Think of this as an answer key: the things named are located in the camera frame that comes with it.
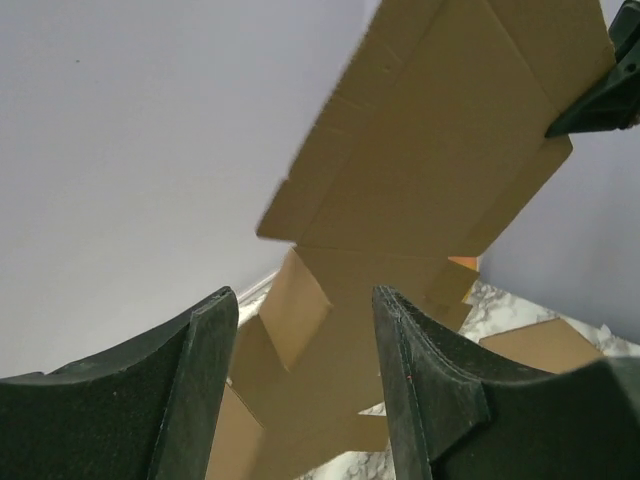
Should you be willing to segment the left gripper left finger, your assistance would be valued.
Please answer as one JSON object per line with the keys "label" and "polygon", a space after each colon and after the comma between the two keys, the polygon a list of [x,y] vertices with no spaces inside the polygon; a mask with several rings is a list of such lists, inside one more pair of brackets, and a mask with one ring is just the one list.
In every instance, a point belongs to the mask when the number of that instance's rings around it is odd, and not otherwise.
{"label": "left gripper left finger", "polygon": [[225,286],[103,352],[2,379],[2,478],[204,478],[238,318]]}

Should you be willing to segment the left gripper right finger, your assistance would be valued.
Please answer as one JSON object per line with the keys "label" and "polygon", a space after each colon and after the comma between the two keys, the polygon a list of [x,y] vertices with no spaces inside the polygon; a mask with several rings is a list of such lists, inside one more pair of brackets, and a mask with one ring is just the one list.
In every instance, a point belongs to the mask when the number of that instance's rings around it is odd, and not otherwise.
{"label": "left gripper right finger", "polygon": [[391,287],[376,287],[372,306],[397,478],[638,477],[636,358],[552,374],[490,352]]}

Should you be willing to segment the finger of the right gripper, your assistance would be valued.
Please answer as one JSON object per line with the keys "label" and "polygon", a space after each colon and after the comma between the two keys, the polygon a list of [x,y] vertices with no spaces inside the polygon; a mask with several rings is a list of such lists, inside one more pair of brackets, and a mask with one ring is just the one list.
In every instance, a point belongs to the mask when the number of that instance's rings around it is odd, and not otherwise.
{"label": "finger of the right gripper", "polygon": [[639,3],[626,0],[608,34],[614,67],[579,97],[547,129],[553,138],[573,133],[626,130],[639,124]]}

